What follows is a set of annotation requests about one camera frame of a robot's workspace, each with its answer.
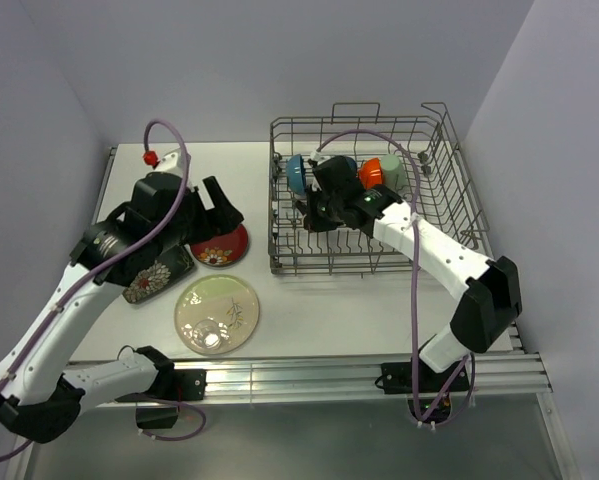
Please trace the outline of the light green cup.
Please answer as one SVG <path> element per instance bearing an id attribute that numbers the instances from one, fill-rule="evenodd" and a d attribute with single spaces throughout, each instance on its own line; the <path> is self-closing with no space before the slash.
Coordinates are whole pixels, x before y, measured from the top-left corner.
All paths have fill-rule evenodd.
<path id="1" fill-rule="evenodd" d="M 383 174 L 383 184 L 387 188 L 400 192 L 407 185 L 406 171 L 399 156 L 395 154 L 384 155 L 380 158 L 380 167 Z"/>

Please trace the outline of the blue ceramic bowl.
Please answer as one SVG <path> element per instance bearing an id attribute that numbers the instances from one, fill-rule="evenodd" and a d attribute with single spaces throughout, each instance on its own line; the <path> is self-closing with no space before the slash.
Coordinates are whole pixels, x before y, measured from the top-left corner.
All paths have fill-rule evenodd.
<path id="1" fill-rule="evenodd" d="M 286 179 L 288 189 L 295 195 L 303 197 L 306 192 L 306 171 L 303 156 L 291 156 L 286 164 Z"/>

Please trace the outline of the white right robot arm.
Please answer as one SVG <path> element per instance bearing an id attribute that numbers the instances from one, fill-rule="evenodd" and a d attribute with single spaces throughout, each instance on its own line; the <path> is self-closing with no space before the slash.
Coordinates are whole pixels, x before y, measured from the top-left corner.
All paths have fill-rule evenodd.
<path id="1" fill-rule="evenodd" d="M 409 258 L 457 302 L 449 323 L 418 352 L 420 359 L 411 368 L 417 386 L 436 388 L 452 364 L 486 352 L 520 316 L 519 272 L 512 260 L 492 259 L 460 244 L 382 184 L 365 188 L 344 156 L 315 154 L 309 165 L 314 180 L 297 205 L 306 229 L 358 230 Z"/>

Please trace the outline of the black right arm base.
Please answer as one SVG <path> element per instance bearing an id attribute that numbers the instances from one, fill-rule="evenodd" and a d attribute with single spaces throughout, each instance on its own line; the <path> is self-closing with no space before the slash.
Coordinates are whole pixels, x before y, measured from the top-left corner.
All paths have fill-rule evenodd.
<path id="1" fill-rule="evenodd" d="M 434 430 L 447 424 L 470 404 L 476 377 L 474 359 L 470 363 L 468 366 L 466 360 L 457 361 L 447 371 L 435 373 L 420 361 L 417 398 L 413 395 L 410 362 L 381 364 L 381 374 L 374 385 L 385 395 L 404 395 L 413 421 Z"/>

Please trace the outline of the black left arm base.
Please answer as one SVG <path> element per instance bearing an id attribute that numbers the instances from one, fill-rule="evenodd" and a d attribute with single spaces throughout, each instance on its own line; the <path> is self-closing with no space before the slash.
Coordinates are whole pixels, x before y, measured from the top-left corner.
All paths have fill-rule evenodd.
<path id="1" fill-rule="evenodd" d="M 135 422 L 139 429 L 171 430 L 178 421 L 186 421 L 199 430 L 205 424 L 204 416 L 190 405 L 204 399 L 206 380 L 205 369 L 176 369 L 174 380 L 162 393 L 128 394 L 115 402 L 136 405 Z"/>

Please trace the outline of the dark brown mug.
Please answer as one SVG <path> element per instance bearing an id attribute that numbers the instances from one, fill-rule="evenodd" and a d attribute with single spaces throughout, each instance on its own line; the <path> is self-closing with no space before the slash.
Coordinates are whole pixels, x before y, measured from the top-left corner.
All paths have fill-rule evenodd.
<path id="1" fill-rule="evenodd" d="M 308 218 L 309 207 L 305 201 L 295 200 L 293 206 L 297 210 L 297 212 L 301 214 L 303 220 L 306 220 Z"/>

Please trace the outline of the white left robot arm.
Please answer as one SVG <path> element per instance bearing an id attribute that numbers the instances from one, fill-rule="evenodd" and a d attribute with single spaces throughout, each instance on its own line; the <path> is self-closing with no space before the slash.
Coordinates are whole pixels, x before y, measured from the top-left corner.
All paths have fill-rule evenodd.
<path id="1" fill-rule="evenodd" d="M 138 274 L 163 254 L 234 231 L 243 221 L 218 180 L 195 187 L 150 173 L 130 200 L 91 225 L 70 254 L 59 285 L 24 337 L 0 362 L 0 423 L 44 444 L 86 411 L 128 395 L 164 399 L 176 389 L 174 363 L 152 346 L 130 356 L 69 372 L 66 366 L 100 315 Z"/>

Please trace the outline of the dark bowl beige inside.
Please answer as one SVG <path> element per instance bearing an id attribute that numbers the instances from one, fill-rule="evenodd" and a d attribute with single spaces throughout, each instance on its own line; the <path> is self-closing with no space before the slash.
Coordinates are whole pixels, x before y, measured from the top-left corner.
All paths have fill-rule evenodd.
<path id="1" fill-rule="evenodd" d="M 347 176 L 352 176 L 352 175 L 356 176 L 358 173 L 358 166 L 357 166 L 356 161 L 352 157 L 349 157 L 349 156 L 343 156 L 343 159 L 345 160 L 346 167 L 347 167 L 346 175 Z"/>

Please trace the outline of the orange plastic bowl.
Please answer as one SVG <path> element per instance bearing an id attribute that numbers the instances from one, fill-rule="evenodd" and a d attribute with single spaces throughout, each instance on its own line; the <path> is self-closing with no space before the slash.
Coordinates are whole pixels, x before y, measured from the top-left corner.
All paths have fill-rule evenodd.
<path id="1" fill-rule="evenodd" d="M 358 178 L 365 190 L 384 184 L 384 176 L 379 158 L 366 160 L 358 170 Z"/>

